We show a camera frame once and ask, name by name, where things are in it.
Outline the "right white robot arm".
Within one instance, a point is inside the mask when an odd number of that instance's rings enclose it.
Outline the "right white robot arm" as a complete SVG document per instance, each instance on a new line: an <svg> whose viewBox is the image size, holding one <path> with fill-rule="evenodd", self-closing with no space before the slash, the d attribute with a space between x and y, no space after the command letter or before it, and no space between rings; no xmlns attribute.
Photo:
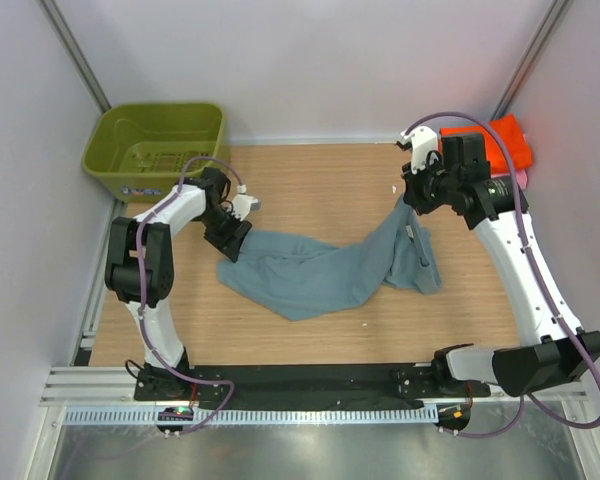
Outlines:
<svg viewBox="0 0 600 480"><path fill-rule="evenodd" d="M492 176L483 135L439 136L418 126L401 133L397 145L411 154L402 168L405 203L419 215L448 205L463 217L490 255L516 322L515 347L436 351L434 390L452 396L479 381L517 397L579 380L588 370L579 351L597 360L600 332L585 331L566 305L534 238L526 199L512 176Z"/></svg>

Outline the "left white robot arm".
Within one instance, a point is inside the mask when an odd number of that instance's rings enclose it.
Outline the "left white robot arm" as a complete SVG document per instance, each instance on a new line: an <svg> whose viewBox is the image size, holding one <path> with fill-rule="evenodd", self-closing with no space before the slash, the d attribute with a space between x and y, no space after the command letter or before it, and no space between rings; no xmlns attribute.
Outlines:
<svg viewBox="0 0 600 480"><path fill-rule="evenodd" d="M236 262L252 228L248 215L259 200L240 182L232 199L227 175L206 167L197 178L180 176L165 198L134 217L110 226L105 286L125 304L145 348L145 367L161 371L158 389L169 399L184 398L192 376L184 344L176 333L169 296L175 280L173 240L191 222L203 225L203 239Z"/></svg>

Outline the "grey-blue t shirt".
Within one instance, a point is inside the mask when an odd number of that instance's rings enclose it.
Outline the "grey-blue t shirt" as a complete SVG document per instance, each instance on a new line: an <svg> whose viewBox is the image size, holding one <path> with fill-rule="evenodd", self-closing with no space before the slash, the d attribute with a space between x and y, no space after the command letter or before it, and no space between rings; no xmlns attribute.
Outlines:
<svg viewBox="0 0 600 480"><path fill-rule="evenodd" d="M223 260L218 281L289 321L357 308L381 285L439 292L430 232L399 199L363 241L335 246L312 237L252 230L238 260Z"/></svg>

